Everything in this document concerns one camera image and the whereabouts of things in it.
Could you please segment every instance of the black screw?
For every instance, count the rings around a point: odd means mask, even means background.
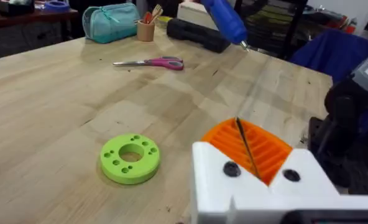
[[[238,164],[233,161],[226,162],[223,171],[229,177],[237,177],[241,174]]]
[[[295,170],[291,170],[291,169],[286,169],[283,171],[283,176],[292,181],[292,182],[299,182],[300,181],[300,175],[298,174],[297,171]]]

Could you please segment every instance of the glue gun nozzle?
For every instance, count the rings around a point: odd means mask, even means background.
[[[246,42],[246,40],[243,40],[243,41],[241,41],[241,43],[239,43],[239,45],[244,49],[244,50],[246,50],[246,51],[248,51],[249,52],[249,45],[247,44],[247,42]]]

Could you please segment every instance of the pink scissors handle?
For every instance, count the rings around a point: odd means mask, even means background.
[[[183,70],[184,64],[174,60],[148,60],[146,61],[153,66],[161,66],[172,70]]]
[[[153,58],[150,59],[151,61],[156,61],[156,60],[166,60],[166,61],[176,61],[176,62],[183,62],[182,59],[178,58],[178,57],[172,57],[172,56],[162,56],[160,58]]]

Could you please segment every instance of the scissor blade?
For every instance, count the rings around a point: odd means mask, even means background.
[[[145,61],[133,61],[133,62],[114,62],[113,65],[145,65]]]
[[[257,170],[256,163],[254,163],[254,159],[253,159],[251,149],[249,149],[249,145],[247,144],[246,135],[245,135],[244,128],[242,127],[241,120],[238,117],[236,117],[235,122],[236,122],[236,125],[238,126],[238,130],[239,130],[239,133],[241,134],[241,138],[242,138],[242,140],[245,144],[247,155],[250,157],[251,163],[254,166],[255,176],[257,178],[260,178],[260,174],[259,174],[259,171]]]

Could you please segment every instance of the hole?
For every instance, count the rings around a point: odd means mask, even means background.
[[[299,182],[300,180],[300,175],[298,174],[298,172],[292,169],[285,169],[283,171],[283,176],[292,182]]]
[[[137,162],[143,155],[144,149],[133,143],[126,144],[119,150],[119,156],[126,162]]]
[[[232,161],[225,163],[223,172],[229,177],[237,177],[241,174],[238,164]]]

